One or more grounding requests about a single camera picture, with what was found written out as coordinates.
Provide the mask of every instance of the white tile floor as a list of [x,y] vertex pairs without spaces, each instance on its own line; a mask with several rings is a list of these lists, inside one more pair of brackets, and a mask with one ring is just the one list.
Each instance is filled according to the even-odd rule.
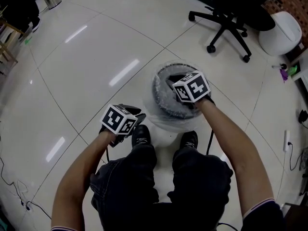
[[[200,66],[217,106],[255,143],[278,203],[298,201],[301,172],[290,171],[290,153],[284,154],[282,145],[284,130],[291,130],[294,164],[300,148],[308,143],[307,131],[297,123],[296,113],[307,107],[296,84],[291,79],[284,83],[271,68],[284,59],[268,56],[254,30],[249,29],[245,39],[253,54],[245,64],[240,57],[243,49],[228,32],[217,42],[216,53],[206,52],[218,25],[188,20],[189,10],[206,12],[196,0],[63,0],[50,11],[44,10],[43,0],[37,3],[42,11],[41,25],[30,35],[29,44],[20,47],[19,63],[0,92],[3,176],[26,185],[18,181],[24,201],[32,200],[51,214],[57,185],[96,137],[105,106],[125,103],[143,107],[144,87],[152,72],[161,63],[179,58]],[[109,85],[128,65],[133,65],[131,70]],[[179,136],[147,119],[144,123],[157,150],[155,187],[160,201],[169,201],[171,158]],[[205,153],[210,127],[203,121],[196,131],[198,150]],[[52,158],[47,157],[57,143],[60,149]],[[130,140],[125,140],[109,154],[116,159],[129,152]],[[216,138],[211,153],[226,160]],[[50,230],[50,220],[41,210],[33,206],[26,212],[13,187],[2,181],[0,187],[1,205],[17,230]],[[83,205],[86,230],[102,230],[90,204],[92,195],[89,190]],[[235,176],[229,199],[222,221],[240,229]]]

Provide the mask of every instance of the chair wheel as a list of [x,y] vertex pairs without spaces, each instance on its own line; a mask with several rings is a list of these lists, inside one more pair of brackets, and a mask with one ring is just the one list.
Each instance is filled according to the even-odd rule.
[[248,55],[246,55],[246,56],[243,57],[243,61],[244,61],[245,63],[249,62],[249,60],[250,60],[250,57],[249,57]]
[[206,47],[206,50],[207,50],[208,53],[214,53],[216,51],[216,48],[215,48],[214,45],[208,45]]
[[245,37],[248,36],[247,32],[245,32],[245,31],[244,31],[244,32],[241,32],[241,35],[242,35],[243,38],[245,38]]
[[189,14],[189,15],[188,15],[188,19],[189,19],[190,21],[195,21],[195,17],[194,17],[194,15],[192,15],[192,14]]

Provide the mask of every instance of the chair base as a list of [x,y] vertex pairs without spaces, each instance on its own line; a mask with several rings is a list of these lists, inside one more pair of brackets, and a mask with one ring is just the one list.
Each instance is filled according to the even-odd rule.
[[232,19],[234,18],[233,15],[229,15],[228,17],[226,17],[224,14],[221,14],[216,10],[213,11],[213,14],[206,14],[206,13],[190,11],[189,15],[188,15],[188,19],[190,21],[194,21],[195,16],[198,16],[198,17],[210,20],[210,21],[214,21],[214,22],[219,23],[221,25],[220,30],[215,35],[212,42],[206,48],[208,53],[214,53],[216,51],[214,44],[216,43],[217,39],[219,39],[219,37],[222,35],[222,33],[225,30],[229,30],[233,34],[233,36],[237,39],[237,41],[239,41],[239,43],[244,48],[244,50],[247,52],[247,55],[243,57],[243,61],[245,63],[249,62],[251,52],[250,52],[248,46],[246,45],[245,41],[242,38],[242,37],[244,37],[244,38],[247,37],[247,29],[243,27],[242,23],[238,24],[238,23],[233,22],[232,21]]

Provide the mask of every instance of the brick wall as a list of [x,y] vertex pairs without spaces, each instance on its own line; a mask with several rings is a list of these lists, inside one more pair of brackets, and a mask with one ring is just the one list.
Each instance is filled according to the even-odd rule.
[[270,13],[287,11],[300,24],[302,29],[302,43],[308,48],[308,0],[281,0],[282,4],[276,0],[267,0],[264,4],[266,10]]

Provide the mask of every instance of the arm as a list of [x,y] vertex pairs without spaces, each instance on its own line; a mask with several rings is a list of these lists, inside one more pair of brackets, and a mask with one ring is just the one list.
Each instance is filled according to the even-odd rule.
[[209,100],[196,103],[235,171],[242,215],[259,202],[273,198],[270,180],[255,145]]
[[109,131],[100,133],[68,169],[53,202],[52,227],[84,230],[82,201],[90,185],[90,175],[96,172],[103,153],[114,138],[114,134]]

